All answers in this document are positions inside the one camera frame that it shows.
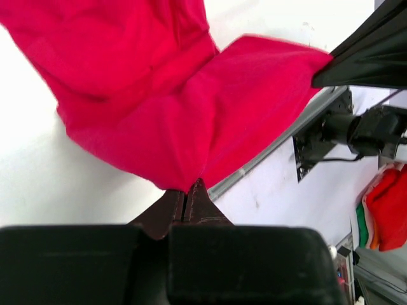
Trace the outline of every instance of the red folded cloth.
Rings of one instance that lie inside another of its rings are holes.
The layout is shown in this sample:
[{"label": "red folded cloth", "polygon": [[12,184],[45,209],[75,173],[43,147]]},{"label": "red folded cloth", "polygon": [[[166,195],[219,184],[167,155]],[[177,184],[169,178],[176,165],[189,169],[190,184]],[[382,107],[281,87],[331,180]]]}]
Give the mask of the red folded cloth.
[{"label": "red folded cloth", "polygon": [[331,60],[249,36],[217,55],[202,0],[2,0],[0,23],[55,94],[68,136],[162,189],[199,177],[210,187],[250,161]]},{"label": "red folded cloth", "polygon": [[366,195],[366,205],[378,228],[380,251],[402,247],[407,241],[407,166],[384,171]]}]

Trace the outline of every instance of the red cloth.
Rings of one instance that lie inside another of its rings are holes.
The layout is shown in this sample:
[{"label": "red cloth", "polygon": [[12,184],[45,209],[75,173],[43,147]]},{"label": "red cloth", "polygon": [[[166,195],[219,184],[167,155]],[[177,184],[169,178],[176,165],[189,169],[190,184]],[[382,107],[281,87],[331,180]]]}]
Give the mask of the red cloth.
[{"label": "red cloth", "polygon": [[402,247],[407,241],[407,166],[383,173],[377,186],[366,196],[366,205],[378,227],[380,251]]},{"label": "red cloth", "polygon": [[68,136],[162,189],[208,187],[273,142],[331,55],[263,37],[222,54],[202,0],[2,0]]}]

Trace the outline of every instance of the black panel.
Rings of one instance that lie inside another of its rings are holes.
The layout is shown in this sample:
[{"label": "black panel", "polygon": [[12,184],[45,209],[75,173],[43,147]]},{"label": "black panel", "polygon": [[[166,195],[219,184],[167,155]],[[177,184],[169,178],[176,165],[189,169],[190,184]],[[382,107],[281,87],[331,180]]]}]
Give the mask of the black panel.
[{"label": "black panel", "polygon": [[171,304],[344,304],[309,229],[173,227],[168,281]]},{"label": "black panel", "polygon": [[130,226],[0,231],[0,304],[123,304],[140,230]]}]

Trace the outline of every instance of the orange cloth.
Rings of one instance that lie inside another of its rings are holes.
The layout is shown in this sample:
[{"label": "orange cloth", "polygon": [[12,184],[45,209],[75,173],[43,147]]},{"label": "orange cloth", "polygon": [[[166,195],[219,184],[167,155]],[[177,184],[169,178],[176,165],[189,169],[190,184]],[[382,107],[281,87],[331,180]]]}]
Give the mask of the orange cloth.
[{"label": "orange cloth", "polygon": [[373,233],[373,239],[370,244],[370,249],[376,250],[379,247],[380,244],[380,235],[379,235],[379,228],[377,226],[377,223],[373,221],[373,225],[375,227],[375,232]]}]

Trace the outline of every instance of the pink fabric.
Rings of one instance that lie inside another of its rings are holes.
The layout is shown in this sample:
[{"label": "pink fabric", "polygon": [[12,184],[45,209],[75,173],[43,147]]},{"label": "pink fabric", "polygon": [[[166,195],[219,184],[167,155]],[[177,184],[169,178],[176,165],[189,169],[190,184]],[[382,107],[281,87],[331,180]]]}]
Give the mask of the pink fabric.
[{"label": "pink fabric", "polygon": [[199,177],[210,187],[250,161],[332,59],[254,36],[218,55],[202,0],[2,0],[0,23],[52,89],[68,136],[162,189]]}]

